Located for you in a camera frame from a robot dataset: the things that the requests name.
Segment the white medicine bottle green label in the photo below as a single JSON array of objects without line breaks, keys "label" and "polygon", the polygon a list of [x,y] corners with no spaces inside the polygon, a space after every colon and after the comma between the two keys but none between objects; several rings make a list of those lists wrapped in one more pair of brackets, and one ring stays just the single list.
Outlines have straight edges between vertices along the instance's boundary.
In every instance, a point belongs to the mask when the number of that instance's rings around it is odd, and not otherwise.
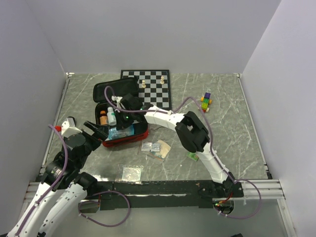
[{"label": "white medicine bottle green label", "polygon": [[115,111],[114,111],[113,107],[107,108],[107,117],[108,117],[108,124],[110,126],[115,126],[117,124]]}]

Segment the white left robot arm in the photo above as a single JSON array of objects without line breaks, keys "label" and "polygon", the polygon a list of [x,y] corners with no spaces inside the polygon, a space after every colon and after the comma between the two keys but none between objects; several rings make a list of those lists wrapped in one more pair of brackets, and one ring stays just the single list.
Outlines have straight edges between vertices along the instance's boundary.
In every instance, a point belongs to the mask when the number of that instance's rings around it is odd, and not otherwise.
[{"label": "white left robot arm", "polygon": [[97,179],[80,170],[88,156],[108,138],[108,127],[86,121],[88,134],[75,126],[73,117],[61,127],[51,129],[59,136],[62,148],[41,177],[36,194],[8,237],[47,237],[62,220],[68,208],[97,194]]}]

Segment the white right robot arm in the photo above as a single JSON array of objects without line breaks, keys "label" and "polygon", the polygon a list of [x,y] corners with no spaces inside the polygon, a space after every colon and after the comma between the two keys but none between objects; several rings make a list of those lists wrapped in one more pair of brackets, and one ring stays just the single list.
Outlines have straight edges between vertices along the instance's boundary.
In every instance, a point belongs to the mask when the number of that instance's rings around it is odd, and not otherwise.
[{"label": "white right robot arm", "polygon": [[232,174],[223,165],[216,152],[211,148],[212,139],[198,116],[189,111],[185,114],[158,108],[152,104],[143,104],[139,98],[127,94],[123,97],[112,96],[121,112],[130,113],[136,119],[145,119],[149,124],[159,125],[175,131],[182,146],[201,160],[211,179],[216,183],[219,196],[226,197],[236,183]]}]

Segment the red black medicine case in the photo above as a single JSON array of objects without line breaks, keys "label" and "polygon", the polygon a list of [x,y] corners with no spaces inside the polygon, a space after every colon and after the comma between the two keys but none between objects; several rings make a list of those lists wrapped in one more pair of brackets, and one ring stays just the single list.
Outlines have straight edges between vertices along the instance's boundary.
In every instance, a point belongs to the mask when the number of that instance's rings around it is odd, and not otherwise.
[{"label": "red black medicine case", "polygon": [[[105,111],[107,113],[107,108],[112,106],[111,103],[115,104],[112,101],[112,96],[123,97],[129,93],[137,97],[139,95],[139,85],[137,83],[137,79],[134,77],[96,84],[93,88],[93,101],[97,103],[94,112],[96,124],[100,125],[100,112]],[[104,147],[115,147],[123,144],[141,141],[148,137],[149,129],[146,120],[145,122],[135,121],[133,123],[133,126],[134,135],[115,140],[107,139]]]}]

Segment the blue wipes packet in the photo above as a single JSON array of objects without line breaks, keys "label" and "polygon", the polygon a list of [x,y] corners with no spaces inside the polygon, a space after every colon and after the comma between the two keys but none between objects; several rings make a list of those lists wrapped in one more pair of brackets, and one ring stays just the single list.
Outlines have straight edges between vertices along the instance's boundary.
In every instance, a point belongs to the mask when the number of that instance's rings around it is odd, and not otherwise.
[{"label": "blue wipes packet", "polygon": [[116,127],[109,129],[109,135],[108,139],[109,140],[115,140],[115,139],[120,139],[124,138],[127,136],[132,136],[134,135],[134,126],[131,125],[128,128],[122,129],[122,130],[117,130]]}]

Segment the brown bottle orange cap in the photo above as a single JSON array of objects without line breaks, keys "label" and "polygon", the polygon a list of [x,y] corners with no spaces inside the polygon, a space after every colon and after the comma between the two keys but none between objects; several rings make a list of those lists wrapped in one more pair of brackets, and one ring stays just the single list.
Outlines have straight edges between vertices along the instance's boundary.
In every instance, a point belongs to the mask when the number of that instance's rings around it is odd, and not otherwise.
[{"label": "brown bottle orange cap", "polygon": [[101,111],[100,112],[100,124],[101,125],[107,125],[108,124],[108,117],[107,117],[107,113],[105,111]]}]

